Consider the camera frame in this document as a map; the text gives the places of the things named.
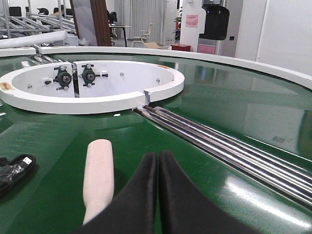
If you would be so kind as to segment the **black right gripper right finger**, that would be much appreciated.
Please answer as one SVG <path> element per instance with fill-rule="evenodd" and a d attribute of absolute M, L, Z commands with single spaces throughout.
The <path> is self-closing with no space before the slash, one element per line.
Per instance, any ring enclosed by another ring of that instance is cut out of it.
<path fill-rule="evenodd" d="M 206 198 L 188 178 L 170 151 L 162 151 L 159 155 L 158 194 L 164 234 L 257 232 Z"/>

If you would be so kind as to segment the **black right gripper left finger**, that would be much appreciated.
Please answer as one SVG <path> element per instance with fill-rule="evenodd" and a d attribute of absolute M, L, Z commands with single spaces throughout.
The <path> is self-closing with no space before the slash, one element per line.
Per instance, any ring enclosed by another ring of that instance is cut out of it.
<path fill-rule="evenodd" d="M 157 155 L 149 152 L 107 208 L 73 233 L 153 234 L 156 201 Z"/>

